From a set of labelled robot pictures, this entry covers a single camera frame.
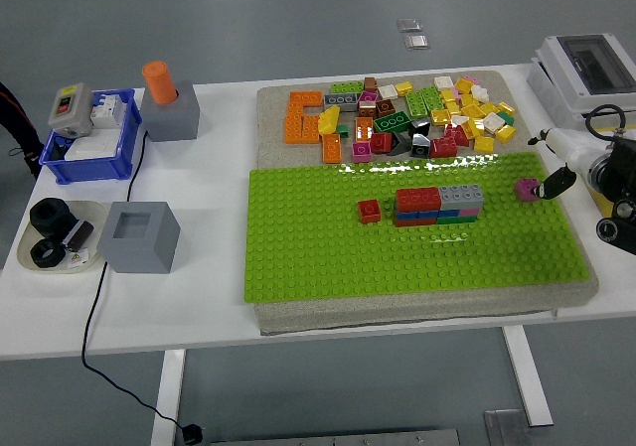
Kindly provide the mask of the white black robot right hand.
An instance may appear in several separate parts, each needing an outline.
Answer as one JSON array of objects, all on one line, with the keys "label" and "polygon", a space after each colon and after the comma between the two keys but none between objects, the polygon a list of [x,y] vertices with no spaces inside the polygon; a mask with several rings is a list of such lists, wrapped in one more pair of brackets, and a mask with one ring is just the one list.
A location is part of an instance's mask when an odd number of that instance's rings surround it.
[{"label": "white black robot right hand", "polygon": [[531,188],[536,198],[551,200],[568,190],[577,176],[590,181],[592,173],[598,170],[607,154],[605,150],[577,130],[551,128],[542,130],[531,138],[528,144],[533,146],[543,141],[546,146],[564,162],[564,166],[554,171],[542,183]]}]

